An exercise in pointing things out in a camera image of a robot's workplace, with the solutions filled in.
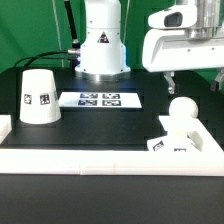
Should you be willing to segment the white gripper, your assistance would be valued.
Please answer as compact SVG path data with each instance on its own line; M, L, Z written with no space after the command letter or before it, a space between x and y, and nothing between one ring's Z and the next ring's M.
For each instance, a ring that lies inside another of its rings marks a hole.
M144 39L142 64L149 72L165 72L170 94L176 87L173 71L220 68L211 84L212 91L220 91L224 83L224 29L211 39L189 39L184 30L151 29Z

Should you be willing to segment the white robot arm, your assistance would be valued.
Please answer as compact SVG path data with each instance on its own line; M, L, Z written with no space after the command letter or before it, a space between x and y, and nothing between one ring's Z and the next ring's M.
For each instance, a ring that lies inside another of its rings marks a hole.
M111 80L126 73L126 48L120 40L119 0L85 0L86 39L80 49L77 73L92 80ZM218 70L211 88L224 84L224 0L175 0L173 6L148 17L142 65L161 72L170 93L174 73Z

